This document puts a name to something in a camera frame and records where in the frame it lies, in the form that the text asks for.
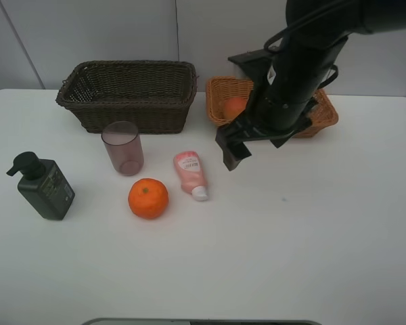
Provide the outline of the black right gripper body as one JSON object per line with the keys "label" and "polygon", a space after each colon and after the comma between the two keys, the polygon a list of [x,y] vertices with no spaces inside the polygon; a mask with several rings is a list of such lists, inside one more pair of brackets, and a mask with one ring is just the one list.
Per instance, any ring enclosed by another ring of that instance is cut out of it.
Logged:
{"label": "black right gripper body", "polygon": [[233,122],[217,129],[215,141],[224,148],[244,142],[269,140],[276,148],[280,148],[296,134],[311,126],[311,119],[302,114],[289,129],[276,131],[261,124],[253,124],[248,116],[241,114]]}

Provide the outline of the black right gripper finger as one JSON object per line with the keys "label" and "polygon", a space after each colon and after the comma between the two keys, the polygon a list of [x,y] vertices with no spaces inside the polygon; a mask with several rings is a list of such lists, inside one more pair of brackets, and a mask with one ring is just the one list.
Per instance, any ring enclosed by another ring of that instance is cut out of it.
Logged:
{"label": "black right gripper finger", "polygon": [[252,156],[243,142],[225,142],[221,147],[223,150],[223,162],[229,171],[233,171],[244,159]]}

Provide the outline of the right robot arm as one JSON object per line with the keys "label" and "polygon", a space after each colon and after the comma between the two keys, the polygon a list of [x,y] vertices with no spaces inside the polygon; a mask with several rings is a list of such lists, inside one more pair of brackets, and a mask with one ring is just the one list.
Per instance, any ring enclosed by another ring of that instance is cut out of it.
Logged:
{"label": "right robot arm", "polygon": [[406,29],[406,1],[288,1],[286,22],[262,49],[228,59],[253,82],[245,110],[217,129],[230,171],[251,155],[246,142],[279,148],[309,128],[313,96],[338,77],[348,36]]}

